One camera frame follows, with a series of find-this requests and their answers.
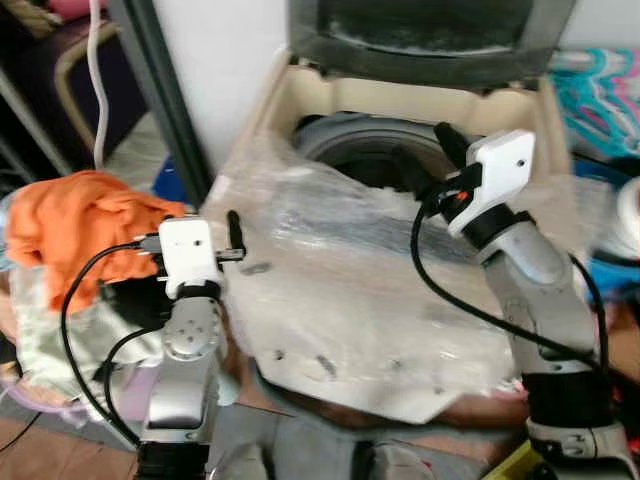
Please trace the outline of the teal clothes hanger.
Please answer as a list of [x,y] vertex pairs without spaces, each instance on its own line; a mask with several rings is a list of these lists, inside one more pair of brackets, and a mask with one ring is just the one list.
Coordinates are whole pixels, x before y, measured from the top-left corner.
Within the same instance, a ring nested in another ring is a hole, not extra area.
[[577,140],[594,148],[605,157],[617,156],[611,142],[609,125],[602,106],[603,88],[596,81],[602,67],[599,47],[580,50],[558,50],[549,63],[549,74],[563,114],[564,124]]

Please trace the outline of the dark grey washer lid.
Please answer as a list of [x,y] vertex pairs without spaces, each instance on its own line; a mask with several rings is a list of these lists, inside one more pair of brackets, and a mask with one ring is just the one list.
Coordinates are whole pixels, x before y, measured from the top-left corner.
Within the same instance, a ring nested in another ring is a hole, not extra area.
[[287,0],[288,47],[337,76],[495,88],[547,73],[577,0]]

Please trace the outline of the pale green white garment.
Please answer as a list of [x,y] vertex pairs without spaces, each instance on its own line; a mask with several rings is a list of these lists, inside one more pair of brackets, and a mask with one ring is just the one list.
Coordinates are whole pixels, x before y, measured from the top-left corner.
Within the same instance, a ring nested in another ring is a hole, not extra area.
[[[0,321],[0,332],[17,347],[17,362],[24,379],[36,387],[81,397],[81,388],[65,355],[58,307],[49,301],[42,268],[14,268],[9,280],[13,319]],[[68,317],[70,347],[84,380],[88,380],[108,361],[111,347],[128,332],[127,326],[105,303],[93,301],[86,310]]]

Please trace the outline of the dark metal post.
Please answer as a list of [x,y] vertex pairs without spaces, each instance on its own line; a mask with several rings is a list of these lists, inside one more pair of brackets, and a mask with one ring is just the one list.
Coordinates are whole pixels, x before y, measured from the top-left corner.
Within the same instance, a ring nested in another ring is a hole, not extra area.
[[173,156],[188,200],[198,209],[205,204],[214,174],[189,115],[154,0],[108,0],[108,10],[122,31],[125,55]]

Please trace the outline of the orange garment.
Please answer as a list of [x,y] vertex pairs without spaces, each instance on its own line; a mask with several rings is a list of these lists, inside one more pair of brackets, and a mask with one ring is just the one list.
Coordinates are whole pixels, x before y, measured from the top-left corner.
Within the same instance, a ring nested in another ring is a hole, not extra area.
[[44,269],[47,307],[59,311],[73,280],[96,253],[184,215],[183,202],[136,191],[106,172],[40,180],[14,193],[6,255],[23,268]]

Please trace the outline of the pink laundry basket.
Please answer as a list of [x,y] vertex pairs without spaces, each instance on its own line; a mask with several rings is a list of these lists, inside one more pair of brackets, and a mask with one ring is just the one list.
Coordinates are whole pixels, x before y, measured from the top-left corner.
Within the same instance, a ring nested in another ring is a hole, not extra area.
[[[140,370],[136,367],[106,367],[88,380],[93,392],[95,392],[102,406],[106,406],[104,381],[110,376],[111,392],[115,396],[115,402],[122,402],[125,393],[128,393],[136,380],[140,380]],[[78,399],[72,399],[58,393],[56,390],[44,387],[36,387],[22,376],[17,362],[0,364],[0,399],[12,399],[19,404],[40,413],[52,413],[61,420],[67,420],[74,426],[84,426],[87,422],[104,422],[101,413],[97,413],[90,404],[81,403]]]

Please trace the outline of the blue plastic basin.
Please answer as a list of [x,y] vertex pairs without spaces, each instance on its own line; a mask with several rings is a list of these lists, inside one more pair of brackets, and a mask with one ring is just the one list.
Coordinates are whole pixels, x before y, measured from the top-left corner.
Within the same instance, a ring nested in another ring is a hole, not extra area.
[[573,155],[573,174],[580,178],[580,211],[585,215],[591,237],[589,269],[604,294],[631,291],[640,283],[640,257],[639,260],[623,259],[614,251],[617,223],[614,205],[618,191],[637,178],[628,170],[634,164],[628,157],[618,163],[607,163],[581,154]]

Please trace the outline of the beige top-loading washing machine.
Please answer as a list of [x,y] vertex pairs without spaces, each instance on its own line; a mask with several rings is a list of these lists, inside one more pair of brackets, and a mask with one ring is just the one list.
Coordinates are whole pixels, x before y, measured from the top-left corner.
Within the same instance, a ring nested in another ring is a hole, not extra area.
[[[548,76],[527,90],[489,93],[324,76],[280,55],[264,92],[212,183],[201,214],[216,241],[241,216],[247,256],[225,270],[230,329],[253,360],[262,392],[294,392],[424,428],[458,398],[492,396],[520,380],[509,335],[421,282],[410,256],[419,204],[303,159],[287,134],[307,115],[339,111],[448,122],[485,138],[531,131],[530,182],[509,207],[529,212],[570,255],[588,252],[561,110]],[[431,279],[486,314],[502,312],[466,239],[443,219],[419,237]]]

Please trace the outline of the clear plastic sheet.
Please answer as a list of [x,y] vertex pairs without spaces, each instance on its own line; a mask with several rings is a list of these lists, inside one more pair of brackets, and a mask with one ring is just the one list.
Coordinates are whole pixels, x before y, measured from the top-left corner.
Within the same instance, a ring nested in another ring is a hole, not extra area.
[[394,188],[253,140],[205,214],[243,230],[227,302],[261,378],[348,402],[598,370],[579,265],[540,223],[534,147],[529,131],[494,134],[442,174],[394,154]]

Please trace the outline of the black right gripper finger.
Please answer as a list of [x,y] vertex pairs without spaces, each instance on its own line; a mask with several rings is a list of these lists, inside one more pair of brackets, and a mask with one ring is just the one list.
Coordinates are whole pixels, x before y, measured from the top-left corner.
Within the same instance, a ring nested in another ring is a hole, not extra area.
[[465,169],[468,165],[468,148],[470,148],[470,141],[465,134],[457,131],[451,123],[440,122],[435,124],[435,137],[454,168],[458,172]]

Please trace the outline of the white jar with green lid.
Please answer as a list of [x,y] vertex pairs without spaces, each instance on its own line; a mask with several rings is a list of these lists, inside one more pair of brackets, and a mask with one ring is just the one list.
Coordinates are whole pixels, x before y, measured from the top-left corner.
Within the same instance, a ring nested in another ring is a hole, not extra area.
[[614,251],[623,259],[639,260],[640,257],[640,179],[631,179],[617,193],[617,223],[614,227],[616,247]]

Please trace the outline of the small blue tub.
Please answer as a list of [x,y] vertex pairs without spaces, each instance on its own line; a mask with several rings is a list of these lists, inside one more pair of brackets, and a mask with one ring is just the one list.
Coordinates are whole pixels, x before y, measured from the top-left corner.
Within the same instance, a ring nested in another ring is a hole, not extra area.
[[151,184],[151,192],[166,201],[189,204],[186,188],[183,186],[182,177],[175,166],[173,157],[166,157],[160,172],[155,175]]

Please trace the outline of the dark chair with wooden frame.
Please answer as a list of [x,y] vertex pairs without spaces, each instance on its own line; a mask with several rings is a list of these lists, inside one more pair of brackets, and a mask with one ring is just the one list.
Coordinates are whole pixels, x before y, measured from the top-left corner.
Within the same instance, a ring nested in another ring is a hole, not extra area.
[[[99,104],[87,63],[90,0],[0,0],[0,67],[72,170],[90,168]],[[148,113],[118,26],[100,13],[100,78],[108,100],[105,154]]]

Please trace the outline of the grey washer drum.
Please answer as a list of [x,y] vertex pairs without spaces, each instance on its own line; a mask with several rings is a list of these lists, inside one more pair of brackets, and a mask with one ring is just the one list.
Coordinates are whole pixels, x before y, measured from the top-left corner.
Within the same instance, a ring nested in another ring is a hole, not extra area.
[[[362,186],[416,195],[457,172],[436,142],[435,124],[339,111],[307,118],[291,145],[303,159],[328,165]],[[481,138],[460,132],[470,145]]]

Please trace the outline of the pink clothes hanger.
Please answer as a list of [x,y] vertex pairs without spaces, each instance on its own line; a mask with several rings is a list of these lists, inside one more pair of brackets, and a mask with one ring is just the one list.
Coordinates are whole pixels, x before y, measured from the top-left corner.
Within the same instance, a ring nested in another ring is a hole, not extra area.
[[602,67],[596,81],[603,88],[602,106],[617,156],[635,156],[640,146],[639,52],[635,49],[596,50]]

